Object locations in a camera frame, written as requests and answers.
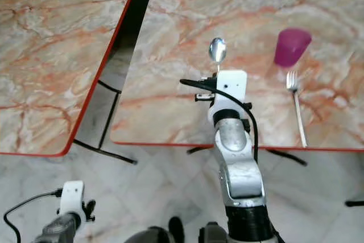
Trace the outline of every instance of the silver fork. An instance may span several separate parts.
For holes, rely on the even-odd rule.
[[[295,101],[296,115],[297,115],[297,123],[298,123],[298,129],[299,129],[300,136],[301,136],[302,146],[303,147],[307,147],[305,130],[303,128],[303,123],[302,123],[300,102],[298,100],[297,90],[298,90],[298,87],[299,87],[299,83],[298,83],[298,78],[297,78],[297,72],[296,71],[289,71],[287,73],[286,86],[287,86],[287,89],[290,92],[292,92],[293,99]]]

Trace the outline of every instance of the marble table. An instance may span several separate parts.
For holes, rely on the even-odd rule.
[[[0,0],[0,154],[68,152],[130,0]]]
[[[150,0],[111,140],[119,144],[211,147],[208,102],[179,79],[210,76],[208,45],[227,42],[222,69],[248,73],[246,99],[259,146],[302,149],[286,71],[274,63],[278,33],[300,27],[313,41],[297,63],[311,150],[364,150],[364,0]]]

